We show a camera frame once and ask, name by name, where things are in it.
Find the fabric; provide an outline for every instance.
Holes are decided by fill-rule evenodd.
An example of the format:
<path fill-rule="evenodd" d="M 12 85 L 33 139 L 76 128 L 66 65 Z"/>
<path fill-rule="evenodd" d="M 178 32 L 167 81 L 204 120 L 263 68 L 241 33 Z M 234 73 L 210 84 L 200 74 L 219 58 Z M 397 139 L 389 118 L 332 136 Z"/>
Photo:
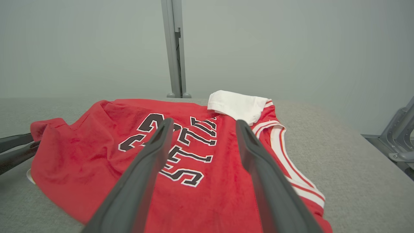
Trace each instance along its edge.
<path fill-rule="evenodd" d="M 234 113 L 237 105 L 223 101 L 221 110 Z M 331 232 L 322 218 L 325 197 L 287 157 L 285 128 L 270 100 L 259 115 L 253 132 L 324 231 Z M 32 135 L 42 142 L 32 177 L 53 202 L 86 223 L 166 117 L 175 121 L 173 143 L 156 180 L 146 232 L 260 232 L 251 178 L 240 162 L 235 120 L 196 104 L 100 101 L 70 126 L 63 119 L 34 122 Z"/>

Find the gray wall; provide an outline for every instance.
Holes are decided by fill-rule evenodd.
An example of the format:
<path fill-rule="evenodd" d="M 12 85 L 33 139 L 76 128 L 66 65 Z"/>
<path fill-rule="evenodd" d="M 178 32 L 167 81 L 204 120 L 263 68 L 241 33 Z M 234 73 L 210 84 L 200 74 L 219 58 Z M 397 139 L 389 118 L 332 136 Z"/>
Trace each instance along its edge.
<path fill-rule="evenodd" d="M 168 92 L 159 0 L 0 1 L 0 97 Z"/>
<path fill-rule="evenodd" d="M 412 0 L 183 0 L 183 26 L 195 98 L 309 102 L 380 134 L 414 96 Z"/>

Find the white cloth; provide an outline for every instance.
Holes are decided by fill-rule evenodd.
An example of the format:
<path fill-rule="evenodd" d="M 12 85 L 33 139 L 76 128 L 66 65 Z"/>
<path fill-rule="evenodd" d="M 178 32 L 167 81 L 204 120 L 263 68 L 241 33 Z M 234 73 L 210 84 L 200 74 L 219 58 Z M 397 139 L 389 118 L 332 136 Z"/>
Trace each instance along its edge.
<path fill-rule="evenodd" d="M 268 101 L 270 99 L 220 90 L 210 95 L 207 109 L 226 114 L 235 120 L 244 120 L 252 126 L 259 120 Z"/>

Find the gray metal post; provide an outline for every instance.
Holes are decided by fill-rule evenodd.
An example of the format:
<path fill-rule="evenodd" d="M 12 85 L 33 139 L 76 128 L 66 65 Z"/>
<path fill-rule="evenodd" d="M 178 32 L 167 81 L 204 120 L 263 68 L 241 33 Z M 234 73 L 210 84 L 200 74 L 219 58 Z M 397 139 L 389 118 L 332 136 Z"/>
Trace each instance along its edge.
<path fill-rule="evenodd" d="M 406 106 L 407 111 L 400 124 L 395 127 L 394 138 L 404 149 L 413 151 L 414 145 L 411 142 L 411 133 L 414 130 L 414 97 Z"/>
<path fill-rule="evenodd" d="M 388 123 L 387 127 L 384 129 L 383 133 L 379 137 L 379 140 L 384 143 L 388 149 L 390 149 L 394 153 L 404 152 L 396 141 L 393 138 L 395 127 L 400 123 L 401 119 L 405 116 L 407 112 L 407 108 L 403 107 L 400 108 L 391 121 Z"/>
<path fill-rule="evenodd" d="M 181 0 L 161 0 L 171 89 L 167 97 L 191 98 L 185 84 L 183 14 Z"/>

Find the metal frame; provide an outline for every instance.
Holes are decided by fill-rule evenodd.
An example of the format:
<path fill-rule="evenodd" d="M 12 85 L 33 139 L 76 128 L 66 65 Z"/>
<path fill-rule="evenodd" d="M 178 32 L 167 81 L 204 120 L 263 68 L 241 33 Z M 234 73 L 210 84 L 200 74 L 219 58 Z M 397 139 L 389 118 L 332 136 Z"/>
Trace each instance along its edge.
<path fill-rule="evenodd" d="M 170 70 L 171 98 L 191 98 L 185 83 L 183 14 L 181 0 L 161 0 Z"/>
<path fill-rule="evenodd" d="M 406 107 L 400 108 L 397 111 L 380 136 L 362 136 L 392 161 L 406 163 L 410 168 L 414 169 L 414 145 L 410 137 L 413 130 L 414 97 Z"/>

